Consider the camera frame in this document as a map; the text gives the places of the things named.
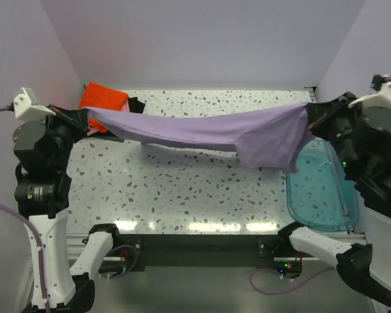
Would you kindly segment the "lilac polo shirt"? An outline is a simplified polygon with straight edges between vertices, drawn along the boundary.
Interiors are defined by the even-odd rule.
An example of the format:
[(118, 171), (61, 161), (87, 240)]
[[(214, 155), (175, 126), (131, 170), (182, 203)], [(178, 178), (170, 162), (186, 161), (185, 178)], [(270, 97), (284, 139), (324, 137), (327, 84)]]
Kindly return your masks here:
[(305, 103), (211, 117), (161, 117), (102, 108), (88, 116), (114, 135), (177, 149), (237, 153), (241, 166), (297, 172), (301, 150), (314, 139)]

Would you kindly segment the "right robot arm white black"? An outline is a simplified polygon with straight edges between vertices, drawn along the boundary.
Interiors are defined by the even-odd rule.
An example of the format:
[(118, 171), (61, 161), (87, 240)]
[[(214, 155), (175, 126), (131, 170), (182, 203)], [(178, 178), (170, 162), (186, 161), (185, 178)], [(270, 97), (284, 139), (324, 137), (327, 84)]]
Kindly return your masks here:
[(344, 243), (293, 222), (278, 232), (278, 250), (319, 258), (351, 289), (391, 307), (391, 108), (345, 93), (306, 111), (311, 133), (331, 144), (364, 200), (369, 243)]

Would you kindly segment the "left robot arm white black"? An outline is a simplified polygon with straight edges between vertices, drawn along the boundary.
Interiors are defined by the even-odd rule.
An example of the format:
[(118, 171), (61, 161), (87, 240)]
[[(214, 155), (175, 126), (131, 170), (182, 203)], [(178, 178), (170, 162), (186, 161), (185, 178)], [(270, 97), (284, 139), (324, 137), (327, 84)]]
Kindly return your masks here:
[(69, 264), (66, 227), (72, 180), (66, 171), (74, 144), (88, 134), (88, 111), (49, 109), (43, 120), (28, 121), (13, 134), (19, 160), (14, 197), (27, 221), (33, 253), (33, 297), (25, 312), (88, 312), (98, 270), (106, 255), (121, 251), (122, 240), (115, 224), (97, 224), (75, 264)]

